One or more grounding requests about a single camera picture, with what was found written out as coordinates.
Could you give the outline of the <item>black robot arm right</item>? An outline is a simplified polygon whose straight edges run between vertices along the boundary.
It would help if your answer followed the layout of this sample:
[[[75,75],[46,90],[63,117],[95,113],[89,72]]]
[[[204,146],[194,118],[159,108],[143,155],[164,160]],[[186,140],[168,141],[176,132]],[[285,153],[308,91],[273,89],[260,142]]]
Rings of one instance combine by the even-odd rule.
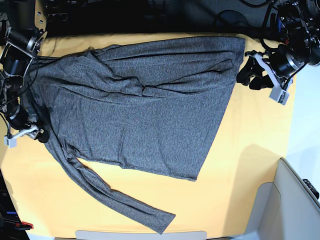
[[[38,64],[38,53],[47,31],[47,16],[43,0],[5,0],[5,11],[10,27],[0,55],[3,69],[0,71],[0,113],[7,128],[4,144],[17,145],[19,137],[28,136],[46,143],[48,132],[37,122],[32,122],[28,112],[20,105],[21,96],[30,90],[32,83],[24,87],[25,76],[32,63]]]

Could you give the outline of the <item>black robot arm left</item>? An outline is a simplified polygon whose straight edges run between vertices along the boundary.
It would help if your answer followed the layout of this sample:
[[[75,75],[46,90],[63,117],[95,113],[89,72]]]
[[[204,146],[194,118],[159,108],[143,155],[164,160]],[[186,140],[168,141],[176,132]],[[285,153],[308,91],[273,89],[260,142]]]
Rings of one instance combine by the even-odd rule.
[[[270,47],[259,42],[264,52],[247,51],[245,66],[236,76],[237,83],[252,90],[280,87],[287,90],[294,76],[306,65],[320,64],[320,2],[318,0],[268,0],[261,25],[267,25],[281,44]]]

